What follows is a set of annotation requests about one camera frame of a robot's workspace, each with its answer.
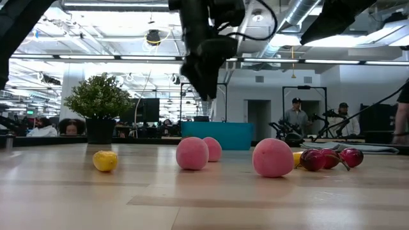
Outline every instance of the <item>cap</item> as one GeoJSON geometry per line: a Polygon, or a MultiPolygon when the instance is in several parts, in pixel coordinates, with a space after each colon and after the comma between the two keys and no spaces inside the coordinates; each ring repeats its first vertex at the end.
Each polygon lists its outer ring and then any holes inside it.
{"type": "Polygon", "coordinates": [[[339,107],[340,107],[340,108],[348,108],[349,106],[348,106],[347,103],[343,102],[343,103],[340,103],[340,104],[339,104],[339,107]]]}
{"type": "Polygon", "coordinates": [[[294,98],[294,99],[293,99],[293,104],[294,104],[294,103],[301,103],[301,99],[299,99],[299,98],[294,98]]]}

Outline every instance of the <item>wall vent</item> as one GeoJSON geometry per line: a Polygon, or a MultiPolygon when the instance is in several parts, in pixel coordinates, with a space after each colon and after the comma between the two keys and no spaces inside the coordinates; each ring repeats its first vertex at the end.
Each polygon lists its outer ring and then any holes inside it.
{"type": "Polygon", "coordinates": [[[264,76],[256,76],[256,83],[264,83],[264,76]]]}
{"type": "Polygon", "coordinates": [[[304,77],[304,84],[312,84],[313,77],[304,77]]]}

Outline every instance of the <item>pink ball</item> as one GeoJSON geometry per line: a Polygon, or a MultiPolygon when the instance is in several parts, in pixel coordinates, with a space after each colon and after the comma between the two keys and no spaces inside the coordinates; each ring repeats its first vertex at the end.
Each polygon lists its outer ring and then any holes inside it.
{"type": "Polygon", "coordinates": [[[176,149],[176,161],[182,169],[201,170],[209,160],[209,149],[204,140],[188,137],[176,149]]]}
{"type": "Polygon", "coordinates": [[[265,177],[284,176],[293,170],[293,152],[284,141],[264,139],[254,148],[253,167],[265,177]]]}
{"type": "Polygon", "coordinates": [[[209,161],[216,162],[222,157],[222,146],[213,137],[206,137],[203,139],[209,148],[209,161]]]}

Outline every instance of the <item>cherry stem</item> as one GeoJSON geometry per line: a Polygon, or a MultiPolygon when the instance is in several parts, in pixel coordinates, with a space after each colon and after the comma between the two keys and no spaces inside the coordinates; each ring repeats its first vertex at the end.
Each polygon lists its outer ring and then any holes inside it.
{"type": "Polygon", "coordinates": [[[350,166],[348,166],[348,165],[345,163],[344,160],[341,160],[340,158],[335,157],[335,156],[332,156],[332,155],[326,155],[326,156],[327,156],[327,157],[332,157],[332,158],[337,159],[338,162],[340,162],[341,164],[343,164],[343,165],[345,166],[345,168],[346,168],[347,171],[351,170],[350,166]]]}

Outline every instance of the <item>blue container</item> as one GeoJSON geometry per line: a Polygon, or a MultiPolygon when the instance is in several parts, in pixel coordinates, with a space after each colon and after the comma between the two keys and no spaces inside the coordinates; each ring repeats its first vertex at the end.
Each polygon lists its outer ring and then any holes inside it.
{"type": "Polygon", "coordinates": [[[251,123],[182,122],[182,137],[213,137],[223,150],[249,150],[253,138],[251,123]]]}

